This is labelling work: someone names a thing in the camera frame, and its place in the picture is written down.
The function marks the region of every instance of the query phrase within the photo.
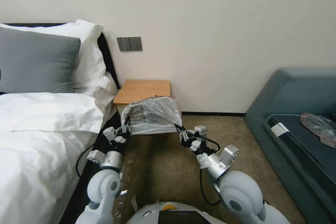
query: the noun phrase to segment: light switch panel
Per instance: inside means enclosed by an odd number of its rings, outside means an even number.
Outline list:
[[[130,51],[131,46],[130,46],[130,41],[127,37],[118,37],[118,46],[120,51]]]
[[[142,51],[141,37],[129,37],[131,51]]]

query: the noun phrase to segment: electrical outlet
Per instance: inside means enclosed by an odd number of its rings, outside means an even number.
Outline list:
[[[129,37],[131,51],[142,51],[141,37]]]

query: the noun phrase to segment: baseboard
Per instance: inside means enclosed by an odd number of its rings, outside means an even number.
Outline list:
[[[235,116],[235,117],[244,117],[246,113],[226,113],[226,112],[188,112],[182,111],[182,115],[185,116]]]

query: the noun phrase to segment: white label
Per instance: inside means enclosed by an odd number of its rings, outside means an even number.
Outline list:
[[[289,132],[289,130],[281,122],[274,125],[271,128],[271,131],[276,137],[281,136],[283,133]]]

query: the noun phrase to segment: pillowcase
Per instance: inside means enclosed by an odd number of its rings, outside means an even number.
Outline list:
[[[76,93],[0,96],[0,131],[90,131],[99,133],[105,109]]]
[[[106,66],[97,44],[103,25],[77,20],[75,23],[52,27],[15,27],[5,24],[0,24],[0,27],[80,38],[78,61],[73,73],[74,88],[108,87],[110,80],[105,76]]]
[[[0,28],[0,91],[73,93],[79,38]]]

